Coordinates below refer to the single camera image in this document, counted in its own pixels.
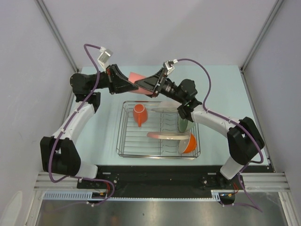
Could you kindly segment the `pink cup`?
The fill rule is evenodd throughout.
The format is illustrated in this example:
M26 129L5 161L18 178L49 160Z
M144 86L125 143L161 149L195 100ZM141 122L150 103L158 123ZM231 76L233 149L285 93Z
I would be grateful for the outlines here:
M129 74L129 77L128 77L128 80L131 82L131 83L135 83L136 81L138 80L142 80L142 79L145 79L146 77L143 76L143 75L140 75L140 74L137 74L137 73L134 73L134 72L131 72ZM132 93L136 93L136 94L144 94L144 95L152 95L152 92L146 90L146 89L143 89L143 88L140 88L137 89L137 90L133 90L131 91Z

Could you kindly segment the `white scalloped plate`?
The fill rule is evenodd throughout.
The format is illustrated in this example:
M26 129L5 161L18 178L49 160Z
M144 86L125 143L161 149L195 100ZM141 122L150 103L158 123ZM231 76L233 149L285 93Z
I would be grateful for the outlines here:
M176 101L162 101L160 104L151 110L157 113L178 113L177 108L181 104Z

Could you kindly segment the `orange mug with handle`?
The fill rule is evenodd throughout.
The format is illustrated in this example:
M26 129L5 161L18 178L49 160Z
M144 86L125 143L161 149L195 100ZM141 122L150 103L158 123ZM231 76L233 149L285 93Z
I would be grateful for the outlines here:
M133 108L133 118L138 127L141 127L143 123L148 120L148 112L144 105L136 104Z

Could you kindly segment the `metal wire dish rack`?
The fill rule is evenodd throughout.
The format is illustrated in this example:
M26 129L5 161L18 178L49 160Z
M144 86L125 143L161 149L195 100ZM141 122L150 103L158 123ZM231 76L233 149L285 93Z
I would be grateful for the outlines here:
M134 106L142 104L148 119L138 126L133 117ZM154 111L159 101L125 101L122 105L116 152L121 157L155 159L195 159L200 156L198 125L190 129L197 146L190 153L179 153L180 140L156 139L147 136L149 132L179 133L177 112Z

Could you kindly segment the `green ceramic bowl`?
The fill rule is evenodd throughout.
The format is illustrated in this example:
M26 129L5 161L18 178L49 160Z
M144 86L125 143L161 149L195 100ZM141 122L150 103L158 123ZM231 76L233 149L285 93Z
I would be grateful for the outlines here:
M182 119L181 117L178 117L178 130L181 133L190 131L195 126L195 122L191 122L187 119Z

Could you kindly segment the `pink cream floral plate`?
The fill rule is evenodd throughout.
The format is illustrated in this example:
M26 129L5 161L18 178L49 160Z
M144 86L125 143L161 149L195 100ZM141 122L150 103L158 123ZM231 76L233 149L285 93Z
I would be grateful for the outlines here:
M190 133L148 132L147 137L163 140L186 140L190 138Z

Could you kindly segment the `white orange ceramic bowl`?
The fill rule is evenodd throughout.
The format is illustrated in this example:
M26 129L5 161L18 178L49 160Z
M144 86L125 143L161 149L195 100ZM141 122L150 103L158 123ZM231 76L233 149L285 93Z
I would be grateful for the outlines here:
M191 153L197 147L196 138L192 133L189 134L189 138L186 140L181 140L178 146L179 154Z

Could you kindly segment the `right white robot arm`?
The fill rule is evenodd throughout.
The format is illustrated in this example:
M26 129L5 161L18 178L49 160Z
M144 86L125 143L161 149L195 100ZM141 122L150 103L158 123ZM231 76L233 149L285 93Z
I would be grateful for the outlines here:
M198 92L193 80L184 79L176 85L167 77L167 70L161 69L153 76L135 81L135 85L149 91L153 97L162 94L180 103L177 111L181 118L205 125L227 138L230 156L217 177L220 188L228 189L233 185L234 177L253 162L256 155L261 158L258 164L263 162L265 144L254 121L249 117L241 120L226 117L206 108L205 102L196 99Z

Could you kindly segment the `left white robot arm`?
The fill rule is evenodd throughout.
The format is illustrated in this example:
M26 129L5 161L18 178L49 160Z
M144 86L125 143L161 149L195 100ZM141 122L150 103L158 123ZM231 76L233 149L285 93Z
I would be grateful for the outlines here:
M111 94L119 94L138 90L138 86L116 64L92 75L75 73L70 78L70 85L76 97L75 108L52 136L41 139L42 167L49 174L87 178L93 188L99 188L104 182L103 175L98 173L96 165L81 160L75 144L86 123L100 107L98 89L108 88Z

